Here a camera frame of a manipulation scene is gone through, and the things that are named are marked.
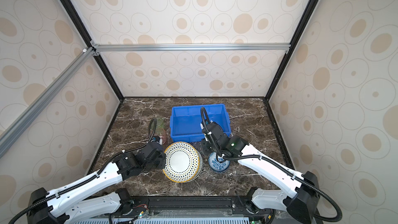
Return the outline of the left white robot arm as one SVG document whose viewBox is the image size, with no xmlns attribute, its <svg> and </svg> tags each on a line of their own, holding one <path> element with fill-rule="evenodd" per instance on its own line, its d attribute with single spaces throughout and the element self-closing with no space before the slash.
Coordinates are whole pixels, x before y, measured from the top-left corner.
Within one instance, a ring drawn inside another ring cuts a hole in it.
<svg viewBox="0 0 398 224">
<path fill-rule="evenodd" d="M 64 224 L 71 219 L 67 211 L 75 210 L 87 197 L 151 169 L 163 169 L 166 155 L 155 137 L 156 127 L 157 120 L 153 118 L 145 145 L 115 154 L 99 170 L 60 188 L 34 191 L 28 207 L 9 222 L 14 224 L 26 216 L 30 224 Z"/>
</svg>

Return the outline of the black striped white plate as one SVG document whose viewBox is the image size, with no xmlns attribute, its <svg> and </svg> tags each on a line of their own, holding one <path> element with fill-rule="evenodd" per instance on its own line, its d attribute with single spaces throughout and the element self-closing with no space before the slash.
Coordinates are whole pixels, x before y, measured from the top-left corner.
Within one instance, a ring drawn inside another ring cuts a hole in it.
<svg viewBox="0 0 398 224">
<path fill-rule="evenodd" d="M 196 151 L 196 153 L 197 153 L 197 155 L 198 155 L 198 159 L 199 159 L 198 170 L 197 170 L 197 172 L 195 173 L 195 175 L 194 175 L 190 180 L 188 180 L 187 182 L 194 181 L 196 178 L 199 177 L 199 175 L 200 175 L 201 172 L 203 171 L 204 162 L 203 162 L 202 155 L 201 155 L 201 153 L 200 153 L 197 149 L 195 149 L 195 151 Z"/>
</svg>

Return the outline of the yellow rimmed polka dot plate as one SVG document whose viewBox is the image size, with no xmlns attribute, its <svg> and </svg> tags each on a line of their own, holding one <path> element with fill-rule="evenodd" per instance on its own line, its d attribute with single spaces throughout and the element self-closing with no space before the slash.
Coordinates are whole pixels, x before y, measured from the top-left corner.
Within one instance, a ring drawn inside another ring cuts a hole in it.
<svg viewBox="0 0 398 224">
<path fill-rule="evenodd" d="M 198 170 L 199 159 L 195 148 L 186 142 L 171 144 L 166 150 L 165 176 L 176 183 L 187 183 Z"/>
</svg>

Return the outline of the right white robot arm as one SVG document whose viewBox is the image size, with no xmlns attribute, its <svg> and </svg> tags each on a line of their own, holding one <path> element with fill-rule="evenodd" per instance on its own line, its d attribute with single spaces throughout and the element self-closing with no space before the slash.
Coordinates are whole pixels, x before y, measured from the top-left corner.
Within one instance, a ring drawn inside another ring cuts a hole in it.
<svg viewBox="0 0 398 224">
<path fill-rule="evenodd" d="M 339 205 L 319 189 L 317 176 L 308 171 L 302 174 L 289 169 L 266 156 L 252 144 L 239 136 L 227 136 L 219 124 L 211 121 L 206 108 L 201 107 L 201 127 L 206 146 L 216 154 L 218 163 L 235 161 L 250 168 L 275 184 L 277 191 L 254 189 L 248 197 L 249 206 L 257 209 L 275 209 L 287 212 L 296 221 L 310 224 L 313 219 L 336 223 L 342 220 Z M 335 209 L 334 217 L 324 217 L 316 213 L 320 198 L 327 200 Z"/>
</svg>

